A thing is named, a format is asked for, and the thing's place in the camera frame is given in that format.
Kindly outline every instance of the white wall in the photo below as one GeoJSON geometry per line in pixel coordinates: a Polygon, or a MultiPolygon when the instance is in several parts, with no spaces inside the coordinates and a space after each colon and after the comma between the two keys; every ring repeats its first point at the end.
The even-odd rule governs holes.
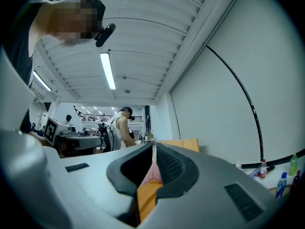
{"type": "MultiPolygon", "coordinates": [[[[264,158],[303,149],[305,48],[276,0],[237,0],[211,41],[235,71],[255,106],[264,158]]],[[[259,162],[250,106],[233,76],[208,49],[172,92],[181,138],[199,138],[207,153],[259,162]]]]}
{"type": "Polygon", "coordinates": [[[76,114],[73,104],[71,103],[52,103],[49,109],[52,111],[52,115],[49,114],[49,117],[64,122],[67,115],[71,115],[71,124],[75,126],[76,132],[82,132],[82,121],[76,114]]]}
{"type": "Polygon", "coordinates": [[[151,133],[155,140],[180,139],[173,101],[169,93],[163,93],[156,105],[150,106],[151,133]]]}
{"type": "Polygon", "coordinates": [[[29,108],[29,113],[30,113],[30,122],[31,123],[34,122],[36,124],[35,129],[36,130],[42,129],[43,125],[45,125],[46,123],[42,123],[42,126],[39,126],[39,124],[40,124],[40,119],[41,119],[42,113],[44,113],[45,115],[47,115],[47,113],[48,113],[46,107],[38,106],[37,104],[32,103],[29,108]]]}

